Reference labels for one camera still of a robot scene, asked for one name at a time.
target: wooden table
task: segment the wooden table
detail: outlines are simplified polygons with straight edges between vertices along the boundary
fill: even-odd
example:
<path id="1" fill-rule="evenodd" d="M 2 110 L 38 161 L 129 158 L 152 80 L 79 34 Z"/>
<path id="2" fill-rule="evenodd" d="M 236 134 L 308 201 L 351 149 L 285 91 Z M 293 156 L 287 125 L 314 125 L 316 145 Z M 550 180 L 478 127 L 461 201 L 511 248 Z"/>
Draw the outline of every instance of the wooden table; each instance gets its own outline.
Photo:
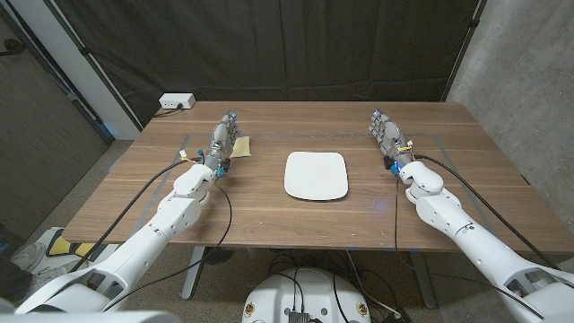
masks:
<path id="1" fill-rule="evenodd" d="M 457 103 L 390 102 L 198 102 L 193 109 L 154 119 L 67 225 L 70 241 L 95 241 L 145 182 L 185 147 L 205 149 L 214 126 L 233 109 L 243 135 L 251 136 L 253 156 L 233 160 L 218 181 L 233 204 L 233 222 L 223 242 L 228 247 L 310 249 L 393 249 L 454 251 L 457 247 L 421 221 L 404 196 L 406 186 L 383 167 L 383 155 L 367 127 L 374 109 L 387 113 L 414 141 L 415 153 L 434 157 L 476 188 L 541 251 L 570 253 L 574 238 L 499 147 Z M 349 193 L 333 202 L 291 197 L 283 188 L 291 152 L 337 152 L 347 166 Z M 445 180 L 464 209 L 517 251 L 529 251 L 453 176 L 425 161 Z M 183 164 L 159 178 L 134 204 L 106 242 L 127 239 L 145 224 L 189 168 Z M 193 227 L 177 243 L 212 246 L 229 221 L 229 207 L 218 189 Z M 395 233 L 397 208 L 398 227 Z"/>

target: table surface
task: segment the table surface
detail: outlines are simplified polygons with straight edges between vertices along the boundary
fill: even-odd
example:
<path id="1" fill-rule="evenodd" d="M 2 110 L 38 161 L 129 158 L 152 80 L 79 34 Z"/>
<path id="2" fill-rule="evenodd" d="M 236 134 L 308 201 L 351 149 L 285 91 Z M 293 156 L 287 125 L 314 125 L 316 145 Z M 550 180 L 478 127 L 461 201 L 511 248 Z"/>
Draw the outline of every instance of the table surface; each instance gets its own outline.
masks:
<path id="1" fill-rule="evenodd" d="M 150 122 L 101 182 L 64 237 L 95 241 L 140 188 L 158 171 L 205 149 L 214 126 L 233 109 L 243 135 L 251 136 L 251 157 L 234 159 L 218 181 L 233 206 L 223 246 L 311 249 L 393 249 L 455 251 L 456 245 L 419 219 L 396 178 L 383 167 L 383 155 L 367 127 L 375 109 L 387 113 L 426 154 L 455 168 L 499 213 L 541 251 L 570 253 L 574 236 L 521 177 L 499 147 L 458 103 L 414 102 L 198 102 L 168 118 Z M 331 202 L 299 200 L 285 193 L 287 156 L 296 151 L 337 152 L 345 160 L 347 196 Z M 518 238 L 452 175 L 424 161 L 445 180 L 464 209 L 516 251 L 528 251 Z M 106 239 L 125 241 L 154 215 L 173 181 L 190 164 L 175 168 L 133 205 Z M 230 211 L 221 191 L 211 189 L 201 217 L 173 242 L 213 246 L 221 238 Z"/>

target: square white plate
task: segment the square white plate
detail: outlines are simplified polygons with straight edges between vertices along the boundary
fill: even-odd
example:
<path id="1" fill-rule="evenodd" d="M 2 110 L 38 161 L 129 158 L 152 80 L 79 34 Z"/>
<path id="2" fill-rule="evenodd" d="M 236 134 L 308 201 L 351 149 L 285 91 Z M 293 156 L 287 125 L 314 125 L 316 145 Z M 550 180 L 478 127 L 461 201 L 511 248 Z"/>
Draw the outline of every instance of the square white plate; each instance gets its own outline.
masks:
<path id="1" fill-rule="evenodd" d="M 347 169 L 340 153 L 294 152 L 285 166 L 285 191 L 297 198 L 326 201 L 347 195 Z"/>

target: gray wall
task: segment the gray wall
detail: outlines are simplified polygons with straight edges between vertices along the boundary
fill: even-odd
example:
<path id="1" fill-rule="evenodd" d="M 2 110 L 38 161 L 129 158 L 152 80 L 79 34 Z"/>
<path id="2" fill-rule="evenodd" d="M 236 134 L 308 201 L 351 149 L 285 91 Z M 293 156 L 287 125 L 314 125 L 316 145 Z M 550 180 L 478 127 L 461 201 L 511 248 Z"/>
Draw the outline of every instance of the gray wall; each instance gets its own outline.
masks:
<path id="1" fill-rule="evenodd" d="M 488 0 L 447 100 L 574 232 L 574 1 Z"/>

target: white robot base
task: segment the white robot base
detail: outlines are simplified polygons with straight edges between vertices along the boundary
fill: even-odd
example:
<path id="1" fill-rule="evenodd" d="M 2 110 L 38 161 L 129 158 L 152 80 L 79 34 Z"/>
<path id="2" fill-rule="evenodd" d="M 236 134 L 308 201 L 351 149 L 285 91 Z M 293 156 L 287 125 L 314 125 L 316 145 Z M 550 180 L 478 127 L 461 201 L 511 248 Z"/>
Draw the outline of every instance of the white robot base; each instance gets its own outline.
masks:
<path id="1" fill-rule="evenodd" d="M 296 280 L 301 293 L 292 279 L 295 268 L 282 271 L 265 279 L 245 301 L 242 313 L 243 323 L 269 322 L 344 322 L 337 305 L 336 296 L 345 317 L 352 323 L 370 323 L 367 302 L 361 293 L 340 276 L 333 276 L 323 269 L 301 267 Z M 293 293 L 295 292 L 295 312 Z"/>

